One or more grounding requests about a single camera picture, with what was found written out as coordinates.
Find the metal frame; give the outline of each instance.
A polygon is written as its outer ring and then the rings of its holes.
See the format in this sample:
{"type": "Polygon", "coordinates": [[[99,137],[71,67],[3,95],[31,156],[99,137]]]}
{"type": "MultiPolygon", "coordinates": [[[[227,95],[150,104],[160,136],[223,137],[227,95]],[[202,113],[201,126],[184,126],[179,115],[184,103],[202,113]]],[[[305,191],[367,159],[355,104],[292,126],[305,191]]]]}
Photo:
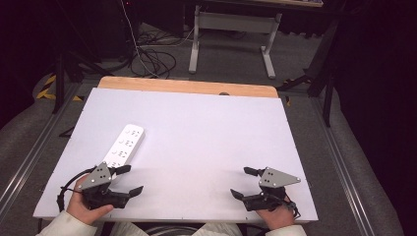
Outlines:
{"type": "Polygon", "coordinates": [[[260,18],[237,15],[226,15],[218,13],[200,12],[201,6],[196,6],[194,17],[194,40],[191,50],[189,72],[196,74],[197,62],[199,59],[199,31],[200,29],[212,30],[240,30],[249,32],[269,33],[267,46],[261,47],[261,53],[267,68],[268,77],[275,79],[275,71],[270,61],[270,50],[278,30],[281,14],[276,14],[275,18],[260,18]]]}
{"type": "Polygon", "coordinates": [[[7,212],[12,206],[15,199],[18,197],[19,192],[24,187],[26,181],[28,180],[31,171],[34,166],[37,164],[37,161],[43,154],[52,131],[54,130],[56,124],[62,117],[65,108],[70,104],[71,98],[77,93],[78,88],[81,84],[70,84],[68,91],[66,92],[66,97],[62,104],[61,109],[59,109],[55,114],[52,114],[49,120],[46,123],[46,126],[43,128],[27,157],[21,164],[19,170],[11,178],[10,182],[7,185],[7,188],[3,195],[0,198],[0,223],[6,217],[7,212]]]}
{"type": "Polygon", "coordinates": [[[359,197],[358,191],[350,177],[349,171],[347,170],[346,164],[344,163],[343,156],[337,146],[334,139],[331,128],[327,126],[325,119],[322,116],[322,106],[318,98],[311,98],[313,108],[316,110],[316,115],[320,119],[322,129],[325,131],[328,145],[331,149],[331,159],[334,164],[334,168],[339,177],[340,183],[343,187],[347,201],[352,209],[353,216],[356,219],[359,231],[363,236],[375,235],[371,221],[368,218],[367,212],[362,204],[361,198],[359,197]]]}

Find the black stand leg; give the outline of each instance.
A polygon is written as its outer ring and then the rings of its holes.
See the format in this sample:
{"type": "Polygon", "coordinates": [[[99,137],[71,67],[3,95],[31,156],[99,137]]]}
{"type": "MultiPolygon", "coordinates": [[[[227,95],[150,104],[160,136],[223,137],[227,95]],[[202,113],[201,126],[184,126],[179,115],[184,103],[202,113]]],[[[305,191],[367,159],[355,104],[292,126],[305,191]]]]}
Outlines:
{"type": "Polygon", "coordinates": [[[59,108],[64,104],[64,56],[59,54],[56,58],[56,80],[55,80],[55,107],[53,108],[52,114],[56,114],[59,108]]]}
{"type": "Polygon", "coordinates": [[[90,69],[94,70],[96,73],[101,76],[113,76],[113,74],[102,69],[101,67],[95,65],[91,61],[87,60],[77,52],[67,51],[61,53],[57,57],[56,61],[56,100],[55,107],[52,111],[53,114],[58,112],[61,106],[64,104],[65,96],[65,85],[64,85],[64,76],[67,72],[70,77],[71,82],[80,83],[83,80],[83,73],[79,67],[79,63],[83,63],[88,66],[90,69]]]}
{"type": "Polygon", "coordinates": [[[308,82],[308,81],[311,81],[312,79],[313,79],[313,78],[311,78],[311,77],[308,77],[308,76],[304,75],[304,76],[299,77],[299,78],[297,78],[297,79],[295,79],[294,81],[291,81],[291,82],[289,82],[289,83],[286,83],[286,84],[284,84],[284,85],[282,85],[281,87],[278,87],[278,88],[276,88],[276,89],[277,89],[277,90],[280,90],[280,91],[285,91],[285,90],[287,90],[287,89],[291,89],[291,88],[296,87],[296,86],[298,86],[298,85],[300,85],[300,84],[303,84],[303,83],[306,83],[306,82],[308,82]]]}

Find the table leg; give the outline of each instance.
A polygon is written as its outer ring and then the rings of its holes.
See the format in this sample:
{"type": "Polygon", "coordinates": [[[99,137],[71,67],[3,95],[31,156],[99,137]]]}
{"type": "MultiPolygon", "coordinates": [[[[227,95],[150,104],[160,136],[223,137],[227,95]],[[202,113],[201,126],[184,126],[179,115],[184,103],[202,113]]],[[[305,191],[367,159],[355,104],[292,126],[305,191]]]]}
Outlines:
{"type": "Polygon", "coordinates": [[[272,62],[270,61],[270,49],[272,48],[273,40],[275,39],[276,32],[278,31],[279,23],[281,21],[281,14],[276,14],[275,21],[272,24],[272,28],[269,33],[267,46],[262,46],[261,51],[264,58],[264,63],[267,68],[268,77],[275,79],[275,71],[273,70],[272,62]]]}
{"type": "Polygon", "coordinates": [[[199,59],[199,18],[200,18],[200,8],[201,6],[196,6],[196,11],[194,14],[194,39],[193,47],[191,49],[191,58],[190,58],[190,67],[188,69],[189,73],[196,74],[197,72],[197,61],[199,59]]]}

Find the white jacket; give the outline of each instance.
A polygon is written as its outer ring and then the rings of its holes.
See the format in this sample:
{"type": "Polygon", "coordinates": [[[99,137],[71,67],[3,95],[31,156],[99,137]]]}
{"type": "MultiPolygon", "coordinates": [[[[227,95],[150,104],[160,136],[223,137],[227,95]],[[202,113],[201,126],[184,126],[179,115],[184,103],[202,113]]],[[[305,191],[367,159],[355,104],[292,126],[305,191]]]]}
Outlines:
{"type": "MultiPolygon", "coordinates": [[[[74,216],[62,211],[47,227],[36,236],[94,236],[97,228],[84,224],[74,216]]],[[[118,222],[114,225],[111,236],[148,236],[146,232],[130,222],[118,222]]],[[[242,236],[236,224],[208,223],[193,236],[242,236]]],[[[275,229],[267,236],[306,236],[300,225],[275,229]]]]}

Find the gray carpet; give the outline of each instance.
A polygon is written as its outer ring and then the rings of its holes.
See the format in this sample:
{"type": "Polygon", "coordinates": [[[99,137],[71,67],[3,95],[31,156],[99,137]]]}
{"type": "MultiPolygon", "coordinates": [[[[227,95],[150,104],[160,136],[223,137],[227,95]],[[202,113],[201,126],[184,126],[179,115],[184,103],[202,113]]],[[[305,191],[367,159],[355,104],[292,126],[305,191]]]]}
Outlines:
{"type": "MultiPolygon", "coordinates": [[[[305,39],[300,35],[278,34],[271,51],[277,79],[269,80],[259,49],[266,40],[267,36],[262,34],[248,33],[242,39],[232,39],[225,32],[208,31],[201,38],[198,71],[195,75],[188,73],[191,42],[185,42],[178,47],[160,47],[157,50],[175,56],[177,67],[171,72],[173,79],[277,87],[285,79],[295,79],[303,75],[302,69],[309,66],[320,43],[319,38],[305,39]]],[[[135,61],[134,68],[140,70],[140,67],[139,62],[135,61]]],[[[129,69],[114,74],[132,76],[129,69]]],[[[97,79],[98,76],[87,76],[78,95],[88,96],[89,90],[98,83],[97,79]]],[[[43,83],[44,79],[39,81],[33,93],[37,93],[43,83]]],[[[306,87],[301,85],[292,91],[280,93],[281,97],[289,95],[291,99],[290,106],[284,104],[285,111],[307,179],[312,186],[311,191],[319,215],[319,221],[305,224],[304,228],[308,235],[361,235],[334,168],[331,149],[321,127],[322,121],[315,113],[312,98],[305,94],[306,87]]],[[[395,211],[344,120],[337,96],[334,98],[331,130],[370,217],[375,235],[402,235],[395,211]]],[[[31,215],[41,196],[39,190],[47,182],[68,141],[58,138],[58,135],[77,123],[84,104],[85,101],[72,101],[66,108],[30,177],[1,222],[0,235],[35,234],[37,220],[31,215]]],[[[32,107],[0,131],[0,150],[4,153],[0,156],[2,180],[9,180],[18,170],[50,117],[52,108],[53,100],[37,99],[32,107]]],[[[1,191],[6,189],[7,183],[8,181],[0,182],[1,191]]]]}

